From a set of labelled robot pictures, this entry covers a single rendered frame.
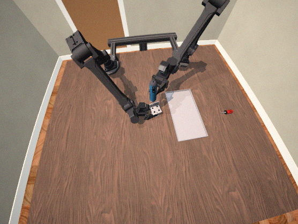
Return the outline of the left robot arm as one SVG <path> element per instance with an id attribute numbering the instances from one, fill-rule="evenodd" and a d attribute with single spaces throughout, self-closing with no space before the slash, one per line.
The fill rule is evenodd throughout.
<path id="1" fill-rule="evenodd" d="M 202 14 L 196 21 L 195 25 L 177 50 L 177 52 L 167 61 L 162 61 L 158 68 L 158 73 L 156 76 L 167 79 L 169 78 L 169 73 L 174 74 L 178 71 L 178 65 L 180 63 L 189 64 L 189 56 L 191 56 L 194 51 L 199 46 L 197 44 L 203 31 L 210 23 L 213 16 L 216 14 L 220 16 L 221 12 L 228 5 L 230 0 L 203 0 L 202 5 L 205 6 Z M 215 7 L 214 7 L 215 6 Z"/>

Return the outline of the white l-shaped bracket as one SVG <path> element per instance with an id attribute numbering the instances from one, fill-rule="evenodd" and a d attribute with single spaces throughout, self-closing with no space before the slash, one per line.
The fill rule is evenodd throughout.
<path id="1" fill-rule="evenodd" d="M 153 109 L 152 109 L 152 107 L 153 107 Z M 160 107 L 159 107 L 159 102 L 155 102 L 155 103 L 153 103 L 153 105 L 150 104 L 150 110 L 151 110 L 151 112 L 152 112 L 153 115 L 156 115 L 156 114 L 159 114 L 159 113 L 162 112 L 161 109 L 160 109 Z M 160 111 L 158 111 L 158 110 L 160 110 Z"/>

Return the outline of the white shallow tray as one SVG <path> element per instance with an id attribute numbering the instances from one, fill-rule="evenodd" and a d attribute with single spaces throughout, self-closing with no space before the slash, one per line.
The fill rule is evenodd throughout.
<path id="1" fill-rule="evenodd" d="M 166 92 L 177 140 L 207 137 L 204 123 L 190 89 Z"/>

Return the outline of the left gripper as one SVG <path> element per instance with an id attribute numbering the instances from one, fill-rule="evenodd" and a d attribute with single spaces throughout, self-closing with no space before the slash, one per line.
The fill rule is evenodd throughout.
<path id="1" fill-rule="evenodd" d="M 160 92 L 163 92 L 165 90 L 165 88 L 167 89 L 169 80 L 161 78 L 161 77 L 156 76 L 156 75 L 152 76 L 152 80 L 156 80 L 157 83 L 158 83 L 157 87 L 159 89 L 157 90 L 156 95 L 159 94 Z"/>

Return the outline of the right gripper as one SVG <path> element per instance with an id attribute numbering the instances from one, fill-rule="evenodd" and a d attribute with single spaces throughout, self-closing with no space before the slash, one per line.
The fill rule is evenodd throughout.
<path id="1" fill-rule="evenodd" d="M 150 105 L 148 104 L 148 109 L 145 110 L 144 120 L 149 120 L 150 118 L 157 116 L 157 115 L 153 115 L 153 114 L 147 115 L 149 110 L 150 110 Z"/>

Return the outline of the blue electric screwdriver body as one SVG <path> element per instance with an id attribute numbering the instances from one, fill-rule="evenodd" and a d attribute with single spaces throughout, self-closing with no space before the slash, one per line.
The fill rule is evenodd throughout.
<path id="1" fill-rule="evenodd" d="M 152 105 L 153 105 L 153 102 L 157 98 L 156 92 L 157 92 L 157 81 L 156 80 L 151 80 L 150 81 L 150 100 L 152 102 Z"/>

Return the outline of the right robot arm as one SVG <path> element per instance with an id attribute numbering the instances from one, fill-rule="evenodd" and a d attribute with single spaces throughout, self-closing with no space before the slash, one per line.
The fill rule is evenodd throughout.
<path id="1" fill-rule="evenodd" d="M 126 113 L 128 112 L 131 123 L 138 123 L 139 116 L 145 116 L 145 110 L 148 109 L 148 104 L 140 102 L 137 110 L 137 108 L 135 108 L 136 106 L 134 101 L 130 100 L 125 94 L 123 94 L 112 79 L 107 75 L 106 72 L 117 68 L 117 61 L 112 61 L 106 50 L 100 51 L 93 47 L 91 43 L 84 39 L 81 32 L 78 30 L 65 40 L 72 52 L 71 58 L 73 61 L 81 69 L 83 67 L 87 67 L 90 71 L 92 71 L 108 89 L 108 91 L 116 98 L 122 109 Z M 90 56 L 92 56 L 92 58 L 84 62 L 84 60 Z M 105 70 L 101 67 L 102 64 L 104 64 Z"/>

